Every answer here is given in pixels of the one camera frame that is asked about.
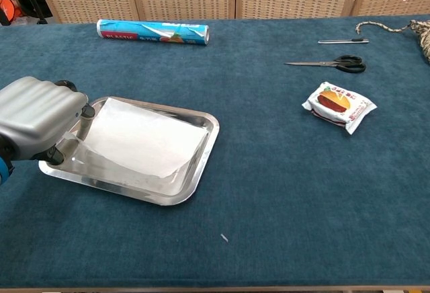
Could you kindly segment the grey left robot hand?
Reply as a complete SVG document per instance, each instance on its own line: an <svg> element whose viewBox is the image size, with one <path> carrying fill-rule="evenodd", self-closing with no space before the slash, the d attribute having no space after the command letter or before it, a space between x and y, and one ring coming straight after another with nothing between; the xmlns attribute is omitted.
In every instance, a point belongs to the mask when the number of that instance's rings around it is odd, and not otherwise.
<svg viewBox="0 0 430 293"><path fill-rule="evenodd" d="M1 90L1 154L6 161L60 165L56 144L81 118L92 119L88 97L70 81L22 77Z"/></svg>

